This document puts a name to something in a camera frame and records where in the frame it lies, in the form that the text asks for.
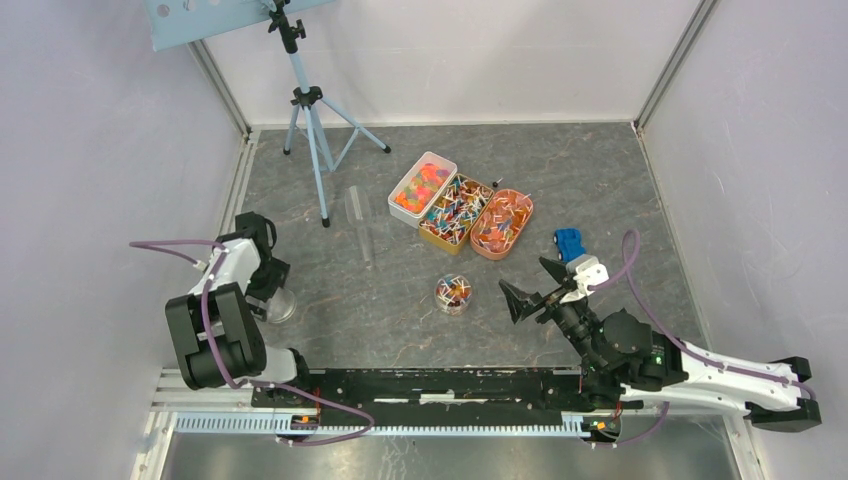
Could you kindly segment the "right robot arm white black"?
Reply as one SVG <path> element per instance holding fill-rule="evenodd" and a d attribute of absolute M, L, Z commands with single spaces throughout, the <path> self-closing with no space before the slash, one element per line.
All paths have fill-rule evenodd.
<path fill-rule="evenodd" d="M 591 408 L 607 404 L 659 402 L 738 414 L 753 426 L 796 433 L 822 422 L 807 388 L 807 359 L 759 363 L 697 347 L 638 320 L 625 309 L 599 318 L 590 296 L 610 279 L 605 265 L 584 254 L 564 263 L 542 258 L 558 286 L 529 293 L 501 280 L 510 317 L 553 322 L 580 357 L 577 392 Z"/>

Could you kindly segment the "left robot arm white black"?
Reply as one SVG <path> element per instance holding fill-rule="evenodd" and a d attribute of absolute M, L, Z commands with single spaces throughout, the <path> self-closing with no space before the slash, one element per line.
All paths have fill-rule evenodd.
<path fill-rule="evenodd" d="M 314 394 L 307 363 L 295 349 L 270 354 L 257 325 L 270 316 L 274 295 L 284 291 L 290 265 L 273 256 L 273 222 L 255 212 L 235 217 L 235 230 L 217 237 L 201 280 L 185 295 L 168 300 L 165 316 L 178 366 L 192 390 L 223 387 L 224 366 L 231 380 L 257 378 L 276 383 L 290 407 L 306 405 Z M 278 378 L 263 377 L 280 367 Z"/>

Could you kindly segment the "clear plastic scoop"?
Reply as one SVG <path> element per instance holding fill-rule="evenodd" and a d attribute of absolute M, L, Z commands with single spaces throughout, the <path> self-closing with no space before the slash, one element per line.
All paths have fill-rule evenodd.
<path fill-rule="evenodd" d="M 368 196 L 361 186 L 350 186 L 345 192 L 345 211 L 348 222 L 354 227 L 362 259 L 367 270 L 374 268 L 373 242 L 370 234 L 372 212 Z"/>

